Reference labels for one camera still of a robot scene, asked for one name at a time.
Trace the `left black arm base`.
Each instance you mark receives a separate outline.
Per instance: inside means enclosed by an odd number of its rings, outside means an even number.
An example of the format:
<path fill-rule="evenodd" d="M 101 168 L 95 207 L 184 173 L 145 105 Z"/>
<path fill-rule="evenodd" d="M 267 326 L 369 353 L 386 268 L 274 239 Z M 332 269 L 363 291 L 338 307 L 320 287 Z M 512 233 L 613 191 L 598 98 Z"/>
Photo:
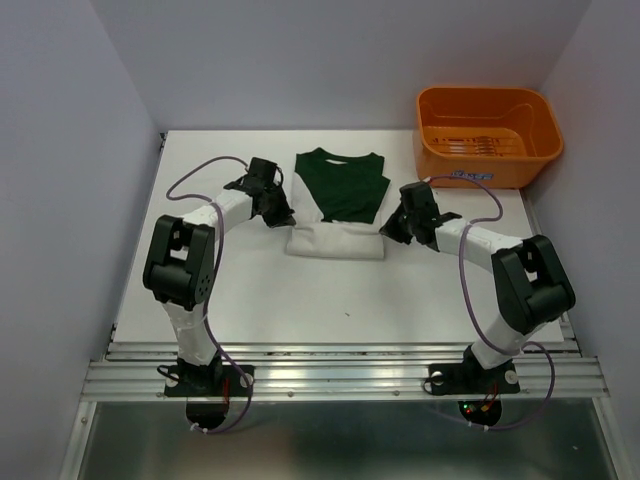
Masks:
<path fill-rule="evenodd" d="M 252 380 L 255 367 L 241 364 L 239 368 L 242 372 L 224 363 L 217 353 L 208 365 L 192 365 L 178 358 L 173 364 L 159 365 L 156 372 L 163 377 L 164 395 L 169 398 L 247 398 L 248 386 L 243 375 Z"/>

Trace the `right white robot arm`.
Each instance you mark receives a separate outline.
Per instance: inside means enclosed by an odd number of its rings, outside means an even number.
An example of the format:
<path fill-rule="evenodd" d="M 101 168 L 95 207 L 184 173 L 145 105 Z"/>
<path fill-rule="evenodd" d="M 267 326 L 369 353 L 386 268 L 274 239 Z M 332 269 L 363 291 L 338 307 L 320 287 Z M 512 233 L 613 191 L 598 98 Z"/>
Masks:
<path fill-rule="evenodd" d="M 398 243 L 419 244 L 458 257 L 463 299 L 471 310 L 464 266 L 470 262 L 492 275 L 499 315 L 487 329 L 472 324 L 478 340 L 472 359 L 460 366 L 463 384 L 482 390 L 496 368 L 517 356 L 531 336 L 575 306 L 576 296 L 552 242 L 544 235 L 521 239 L 478 226 L 458 214 L 441 214 L 432 204 L 408 211 L 400 205 L 380 233 Z"/>

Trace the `white and green t-shirt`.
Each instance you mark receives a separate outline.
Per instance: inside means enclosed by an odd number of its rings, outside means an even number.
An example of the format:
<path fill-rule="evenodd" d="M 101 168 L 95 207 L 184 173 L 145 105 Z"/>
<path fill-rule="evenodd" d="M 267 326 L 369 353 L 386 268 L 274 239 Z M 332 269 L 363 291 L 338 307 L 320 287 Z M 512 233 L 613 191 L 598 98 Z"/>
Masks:
<path fill-rule="evenodd" d="M 381 207 L 390 186 L 385 158 L 342 156 L 321 147 L 298 153 L 291 177 L 291 256 L 382 260 Z"/>

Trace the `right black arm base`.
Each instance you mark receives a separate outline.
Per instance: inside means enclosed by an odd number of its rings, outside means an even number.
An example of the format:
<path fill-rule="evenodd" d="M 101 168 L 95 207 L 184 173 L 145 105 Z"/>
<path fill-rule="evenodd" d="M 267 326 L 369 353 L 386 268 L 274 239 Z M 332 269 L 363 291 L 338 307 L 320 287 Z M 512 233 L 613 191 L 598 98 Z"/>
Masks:
<path fill-rule="evenodd" d="M 517 394 L 519 378 L 512 359 L 484 369 L 468 347 L 460 362 L 434 363 L 427 368 L 423 390 L 434 396 Z"/>

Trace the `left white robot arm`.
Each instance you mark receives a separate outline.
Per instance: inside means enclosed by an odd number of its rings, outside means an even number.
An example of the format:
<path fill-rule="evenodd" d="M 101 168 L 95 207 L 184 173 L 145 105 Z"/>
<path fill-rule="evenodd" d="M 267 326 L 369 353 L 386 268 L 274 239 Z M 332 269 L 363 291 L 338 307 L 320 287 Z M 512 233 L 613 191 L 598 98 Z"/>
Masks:
<path fill-rule="evenodd" d="M 182 215 L 163 215 L 155 223 L 142 281 L 169 317 L 178 342 L 178 363 L 190 367 L 188 382 L 199 393 L 215 392 L 223 371 L 215 364 L 220 347 L 212 339 L 208 306 L 225 244 L 234 227 L 260 217 L 269 228 L 295 224 L 283 190 L 281 171 L 246 173 L 226 184 L 214 198 L 176 195 L 171 201 L 199 200 Z"/>

